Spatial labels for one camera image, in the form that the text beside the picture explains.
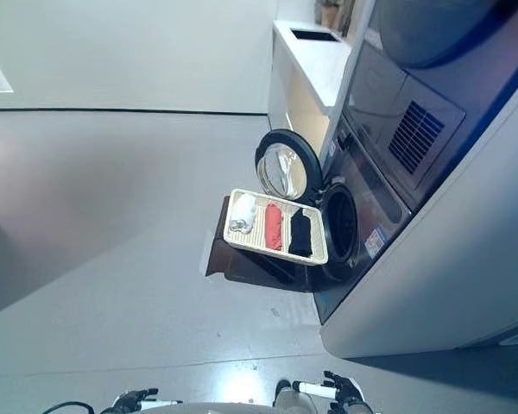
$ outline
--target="sink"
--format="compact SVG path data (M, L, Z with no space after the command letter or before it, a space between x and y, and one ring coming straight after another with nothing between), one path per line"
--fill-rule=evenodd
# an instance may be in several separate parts
M292 28L292 33L295 37L301 41L339 41L338 38L334 37L328 32L317 32L316 30L298 30Z

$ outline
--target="white cloth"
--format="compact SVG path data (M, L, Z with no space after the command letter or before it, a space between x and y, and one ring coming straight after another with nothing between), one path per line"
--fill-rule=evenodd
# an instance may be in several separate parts
M241 231L247 235L253 229L256 219L256 198L250 194L243 194L232 205L231 230Z

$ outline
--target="baseboard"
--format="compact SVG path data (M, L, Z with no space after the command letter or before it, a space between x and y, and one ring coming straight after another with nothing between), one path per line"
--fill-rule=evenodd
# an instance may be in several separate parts
M194 114L194 115L232 115L232 116L267 116L262 112L217 112L209 110L134 110L125 108L0 108L0 112L33 112L33 111L84 111L84 112L142 112L146 114Z

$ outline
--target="gray floor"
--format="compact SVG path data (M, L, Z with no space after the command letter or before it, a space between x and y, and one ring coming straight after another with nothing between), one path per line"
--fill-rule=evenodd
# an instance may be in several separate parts
M518 348L341 361L310 295L203 276L223 195L258 190L267 130L260 116L0 113L0 413L102 410L151 386L270 404L278 379L324 369L384 413L518 412ZM486 358L512 378L483 382Z

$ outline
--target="white wall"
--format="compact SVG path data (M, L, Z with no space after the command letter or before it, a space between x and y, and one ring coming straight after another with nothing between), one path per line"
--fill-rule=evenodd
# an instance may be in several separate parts
M0 0L0 108L267 112L277 0Z
M276 18L279 20L313 23L314 4L315 0L279 0Z

